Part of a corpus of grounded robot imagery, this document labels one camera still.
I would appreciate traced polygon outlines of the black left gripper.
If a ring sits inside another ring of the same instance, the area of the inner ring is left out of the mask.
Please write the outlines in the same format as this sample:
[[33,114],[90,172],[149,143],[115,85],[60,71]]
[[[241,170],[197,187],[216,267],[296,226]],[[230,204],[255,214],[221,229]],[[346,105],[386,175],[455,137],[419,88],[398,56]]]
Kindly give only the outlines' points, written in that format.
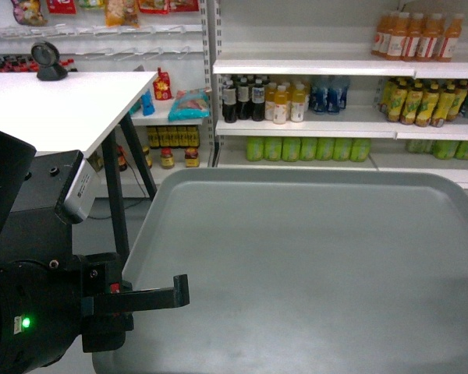
[[124,312],[190,303],[187,274],[170,288],[124,291],[114,252],[72,256],[52,268],[33,261],[0,263],[0,373],[27,373],[58,362],[77,337],[83,351],[123,346],[133,318]]

